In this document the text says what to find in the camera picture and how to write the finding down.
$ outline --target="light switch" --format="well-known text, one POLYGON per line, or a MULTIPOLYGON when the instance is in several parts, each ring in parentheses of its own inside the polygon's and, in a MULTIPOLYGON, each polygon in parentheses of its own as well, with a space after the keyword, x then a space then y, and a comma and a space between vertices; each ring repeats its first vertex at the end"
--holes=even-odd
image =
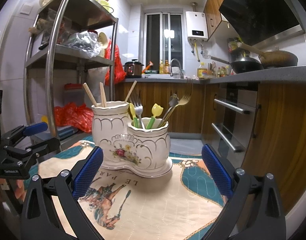
POLYGON ((20 13, 25 15, 30 15, 30 12, 32 10, 32 6, 29 4, 23 4, 20 13))

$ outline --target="water heater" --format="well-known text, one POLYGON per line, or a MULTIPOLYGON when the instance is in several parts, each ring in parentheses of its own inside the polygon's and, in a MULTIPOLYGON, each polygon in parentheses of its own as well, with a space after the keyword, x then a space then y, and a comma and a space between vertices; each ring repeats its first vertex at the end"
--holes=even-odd
POLYGON ((207 41, 207 26, 205 13, 186 12, 187 38, 207 41))

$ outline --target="window frame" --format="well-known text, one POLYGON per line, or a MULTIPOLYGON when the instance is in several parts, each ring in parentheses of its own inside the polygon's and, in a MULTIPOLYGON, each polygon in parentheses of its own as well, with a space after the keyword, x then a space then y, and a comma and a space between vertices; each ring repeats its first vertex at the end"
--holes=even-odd
MULTIPOLYGON (((185 60, 185 27, 184 27, 184 14, 179 12, 153 12, 146 13, 144 15, 144 44, 143 44, 143 63, 146 64, 146 43, 147 43, 147 25, 148 25, 148 15, 160 15, 160 61, 163 60, 163 14, 168 14, 168 29, 170 30, 170 15, 180 15, 182 24, 182 69, 186 69, 185 60)), ((171 58, 171 39, 168 39, 168 58, 171 58)))

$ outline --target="hand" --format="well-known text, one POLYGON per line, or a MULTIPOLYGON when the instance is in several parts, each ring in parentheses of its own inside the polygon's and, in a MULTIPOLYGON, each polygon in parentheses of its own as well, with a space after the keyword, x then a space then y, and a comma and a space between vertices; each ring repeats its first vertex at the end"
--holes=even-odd
MULTIPOLYGON (((5 183, 6 183, 5 179, 0 179, 0 185, 5 183)), ((17 179, 17 188, 14 191, 14 195, 16 199, 20 198, 21 200, 24 201, 24 198, 26 197, 26 192, 24 190, 23 180, 17 179)))

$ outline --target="kitchen floor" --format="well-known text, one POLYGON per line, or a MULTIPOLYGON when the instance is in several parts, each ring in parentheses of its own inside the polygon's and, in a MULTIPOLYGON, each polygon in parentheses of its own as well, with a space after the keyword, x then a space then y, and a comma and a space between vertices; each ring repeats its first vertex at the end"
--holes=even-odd
POLYGON ((171 139, 172 153, 196 155, 201 154, 203 143, 201 140, 188 140, 188 139, 171 139))

